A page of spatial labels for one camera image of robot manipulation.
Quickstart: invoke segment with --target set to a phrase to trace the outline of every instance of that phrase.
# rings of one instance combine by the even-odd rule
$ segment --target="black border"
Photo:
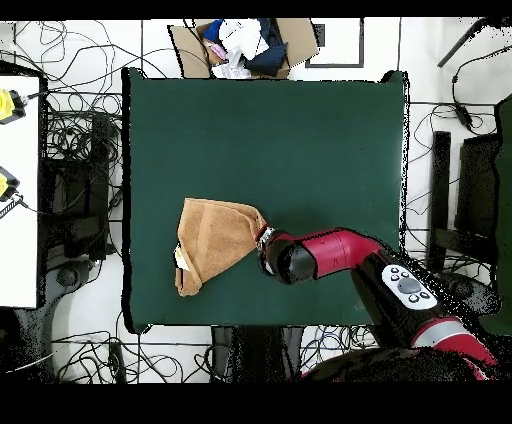
[[[364,68],[364,18],[359,18],[359,63],[311,63],[310,59],[304,64],[306,68]]]
[[[10,63],[5,60],[0,60],[0,75],[2,76],[25,76],[39,78],[39,92],[48,90],[48,81],[44,78],[43,74],[25,66]],[[48,109],[46,102],[43,98],[39,99],[38,108],[38,164],[37,164],[37,210],[40,210],[43,204],[43,189],[42,183],[44,181],[42,171],[42,160],[47,157],[47,135],[48,135]],[[37,217],[37,275],[36,275],[36,308],[45,304],[45,287],[46,287],[46,231],[43,226],[43,218],[41,215]]]
[[[410,112],[410,104],[411,98],[409,94],[410,83],[409,77],[406,71],[388,71],[382,77],[380,83],[381,84],[392,84],[391,79],[393,77],[397,78],[401,76],[402,85],[403,85],[403,95],[404,95],[404,122],[403,122],[403,148],[402,148],[402,175],[400,178],[400,209],[401,214],[399,218],[398,225],[398,249],[400,254],[407,255],[407,250],[405,249],[405,235],[407,233],[407,172],[409,168],[409,112]]]
[[[123,207],[122,219],[122,248],[123,259],[123,291],[121,294],[121,311],[123,312],[124,325],[131,334],[138,334],[133,326],[132,314],[130,311],[130,298],[132,294],[132,262],[130,259],[131,232],[130,222],[132,217],[132,190],[131,180],[131,154],[130,154],[130,107],[131,107],[131,81],[130,68],[121,69],[122,84],[122,121],[121,121],[121,152],[123,154]]]

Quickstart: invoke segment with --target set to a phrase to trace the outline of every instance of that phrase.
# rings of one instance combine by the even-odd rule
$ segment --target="folded towel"
[[[178,240],[189,271],[176,268],[180,296],[192,296],[201,286],[256,248],[265,225],[260,212],[240,203],[185,199]]]

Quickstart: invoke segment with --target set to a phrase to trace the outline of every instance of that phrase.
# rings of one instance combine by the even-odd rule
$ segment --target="green table surface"
[[[254,251],[182,298],[171,255],[185,197],[253,205],[295,235],[344,226],[398,248],[402,74],[386,83],[129,75],[136,331],[371,323],[349,272],[284,286],[262,274]]]

